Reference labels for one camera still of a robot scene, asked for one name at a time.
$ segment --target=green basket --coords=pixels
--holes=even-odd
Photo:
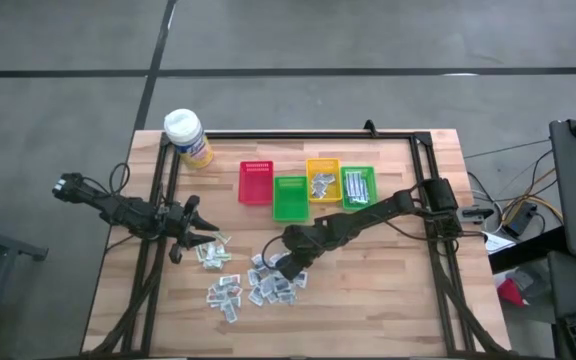
[[[361,178],[366,180],[368,196],[367,204],[351,203],[346,191],[346,172],[361,171]],[[341,167],[341,188],[343,190],[343,206],[346,210],[361,210],[366,206],[377,202],[377,183],[375,181],[375,169],[372,166],[342,166]]]
[[[307,177],[277,176],[274,185],[272,218],[275,221],[306,221],[310,218]]]

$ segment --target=wooden tabletop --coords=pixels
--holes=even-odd
[[[457,132],[430,131],[440,175],[450,180],[460,206],[471,205]],[[125,194],[148,198],[160,134],[135,134],[128,160],[132,176]],[[240,161],[272,160],[275,175],[305,175],[307,158],[334,157],[340,158],[342,165],[372,165],[382,200],[416,182],[407,141],[213,140],[211,144],[215,157],[209,166],[180,170],[176,200],[184,203],[191,194],[200,196],[202,217],[232,236],[226,250],[233,254],[233,260],[225,264],[221,273],[215,273],[204,270],[194,251],[186,252],[180,265],[172,264],[166,257],[152,356],[444,354],[427,245],[403,237],[385,225],[364,230],[348,245],[317,259],[307,269],[307,288],[298,289],[294,306],[266,303],[260,308],[247,299],[250,257],[280,234],[284,224],[272,220],[271,206],[244,206],[237,201]],[[164,179],[168,178],[169,168],[165,166]],[[339,211],[343,211],[340,204],[310,204],[311,220]],[[424,234],[419,218],[399,217],[394,223],[413,234]],[[125,229],[113,229],[109,244],[127,234]],[[282,249],[280,242],[273,245],[276,246],[271,247],[269,254]],[[138,240],[133,239],[106,255],[83,350],[99,344],[125,310],[138,250]],[[457,257],[470,308],[495,340],[509,348],[482,239],[460,239]],[[241,274],[245,289],[239,321],[233,324],[205,303],[206,289],[224,274]],[[456,319],[454,311],[451,317]],[[136,339],[141,338],[140,320]],[[458,321],[453,320],[453,327],[460,338]]]

